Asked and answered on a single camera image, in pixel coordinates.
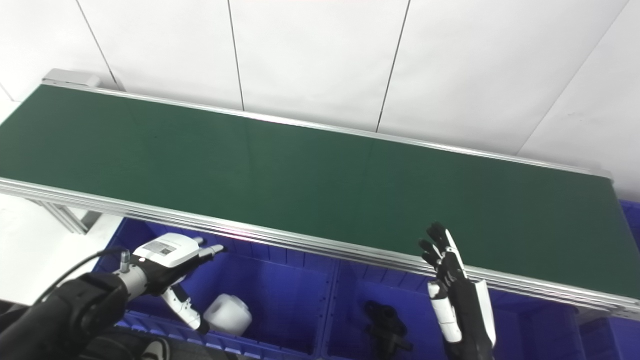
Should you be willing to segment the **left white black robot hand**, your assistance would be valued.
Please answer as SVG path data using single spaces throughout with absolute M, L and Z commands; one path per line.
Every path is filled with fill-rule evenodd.
M 130 256 L 130 275 L 119 270 L 129 299 L 160 297 L 174 314 L 192 330 L 206 334 L 210 325 L 191 305 L 191 298 L 180 284 L 187 275 L 226 251 L 222 244 L 201 247 L 201 237 L 168 232 L 136 248 Z

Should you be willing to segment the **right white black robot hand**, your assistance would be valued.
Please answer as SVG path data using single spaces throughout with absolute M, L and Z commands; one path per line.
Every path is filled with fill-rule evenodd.
M 435 279 L 427 291 L 449 360 L 493 360 L 496 328 L 486 280 L 471 280 L 450 230 L 435 221 L 421 239 L 422 259 Z

